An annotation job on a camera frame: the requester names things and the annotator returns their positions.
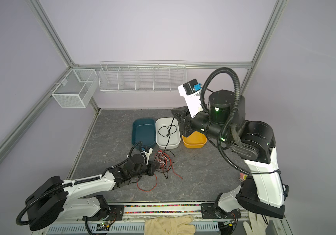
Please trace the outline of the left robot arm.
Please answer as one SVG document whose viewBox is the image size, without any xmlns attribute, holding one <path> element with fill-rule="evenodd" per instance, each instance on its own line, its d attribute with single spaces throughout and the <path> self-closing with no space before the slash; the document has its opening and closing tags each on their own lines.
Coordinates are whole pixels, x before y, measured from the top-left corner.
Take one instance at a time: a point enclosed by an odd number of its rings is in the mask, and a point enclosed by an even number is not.
<svg viewBox="0 0 336 235">
<path fill-rule="evenodd" d="M 49 178 L 26 199 L 16 224 L 38 231 L 56 220 L 75 217 L 81 217 L 84 222 L 117 220 L 118 213 L 111 209 L 101 192 L 136 184 L 145 175 L 153 176 L 158 164 L 150 160 L 152 153 L 152 148 L 138 142 L 125 160 L 101 174 L 72 180 Z"/>
</svg>

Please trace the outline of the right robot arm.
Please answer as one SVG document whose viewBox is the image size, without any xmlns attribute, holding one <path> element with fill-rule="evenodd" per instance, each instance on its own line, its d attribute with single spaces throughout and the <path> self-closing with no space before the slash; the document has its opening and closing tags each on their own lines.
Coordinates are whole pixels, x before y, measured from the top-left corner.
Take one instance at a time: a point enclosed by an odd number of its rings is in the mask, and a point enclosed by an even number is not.
<svg viewBox="0 0 336 235">
<path fill-rule="evenodd" d="M 180 133 L 205 135 L 222 158 L 246 176 L 234 190 L 220 193 L 213 204 L 203 204 L 205 218 L 228 218 L 237 209 L 282 219 L 289 186 L 277 163 L 273 129 L 245 117 L 245 98 L 236 72 L 218 68 L 200 84 L 196 79 L 178 87 L 186 105 L 172 110 Z"/>
</svg>

